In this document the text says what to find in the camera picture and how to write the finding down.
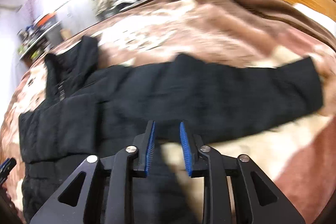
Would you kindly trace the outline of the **cluttered shelf unit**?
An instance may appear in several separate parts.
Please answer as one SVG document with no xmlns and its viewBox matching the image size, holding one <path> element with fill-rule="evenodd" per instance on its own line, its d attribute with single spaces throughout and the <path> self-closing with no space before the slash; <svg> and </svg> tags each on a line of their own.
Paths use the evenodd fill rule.
<svg viewBox="0 0 336 224">
<path fill-rule="evenodd" d="M 21 30 L 18 33 L 22 37 L 22 44 L 18 48 L 20 61 L 33 63 L 43 53 L 62 43 L 64 41 L 61 34 L 62 29 L 62 21 L 56 14 L 40 27 L 37 27 L 34 21 L 25 30 Z"/>
</svg>

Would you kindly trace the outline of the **brown patterned fleece blanket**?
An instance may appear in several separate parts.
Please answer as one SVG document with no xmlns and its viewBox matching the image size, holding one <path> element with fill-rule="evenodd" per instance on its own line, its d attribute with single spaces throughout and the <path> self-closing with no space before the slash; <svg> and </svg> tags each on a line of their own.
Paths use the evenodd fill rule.
<svg viewBox="0 0 336 224">
<path fill-rule="evenodd" d="M 322 107 L 262 132 L 212 144 L 222 153 L 246 153 L 276 183 L 306 223 L 320 219 L 335 191 L 335 37 L 281 0 L 150 0 L 80 32 L 49 53 L 61 55 L 84 36 L 98 42 L 98 68 L 168 63 L 185 54 L 235 68 L 279 68 L 313 61 Z M 5 188 L 21 223 L 25 162 L 19 116 L 46 97 L 43 55 L 23 76 L 1 127 L 1 158 L 17 166 Z M 187 177 L 180 141 L 156 139 L 147 179 L 134 182 L 137 223 L 198 223 L 203 190 Z"/>
</svg>

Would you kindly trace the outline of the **black quilted jacket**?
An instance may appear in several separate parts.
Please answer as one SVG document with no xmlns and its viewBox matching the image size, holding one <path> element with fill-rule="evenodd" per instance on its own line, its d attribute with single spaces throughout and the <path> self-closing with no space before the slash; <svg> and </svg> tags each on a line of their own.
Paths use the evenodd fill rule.
<svg viewBox="0 0 336 224">
<path fill-rule="evenodd" d="M 89 155 L 130 145 L 148 121 L 158 140 L 179 141 L 179 122 L 206 143 L 256 134 L 323 105 L 310 58 L 279 68 L 235 68 L 180 54 L 168 63 L 98 68 L 98 42 L 84 36 L 45 56 L 45 100 L 19 116 L 23 215 L 27 222 Z"/>
</svg>

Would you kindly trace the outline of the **orange lidded box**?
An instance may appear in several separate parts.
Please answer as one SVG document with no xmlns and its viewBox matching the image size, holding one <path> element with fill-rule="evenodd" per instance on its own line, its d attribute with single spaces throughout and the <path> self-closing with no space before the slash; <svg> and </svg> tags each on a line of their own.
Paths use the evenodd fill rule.
<svg viewBox="0 0 336 224">
<path fill-rule="evenodd" d="M 40 27 L 42 25 L 44 25 L 47 21 L 49 21 L 51 18 L 53 18 L 54 16 L 56 16 L 55 12 L 52 13 L 48 13 L 44 16 L 40 16 L 36 21 L 35 21 L 35 25 L 37 27 Z"/>
</svg>

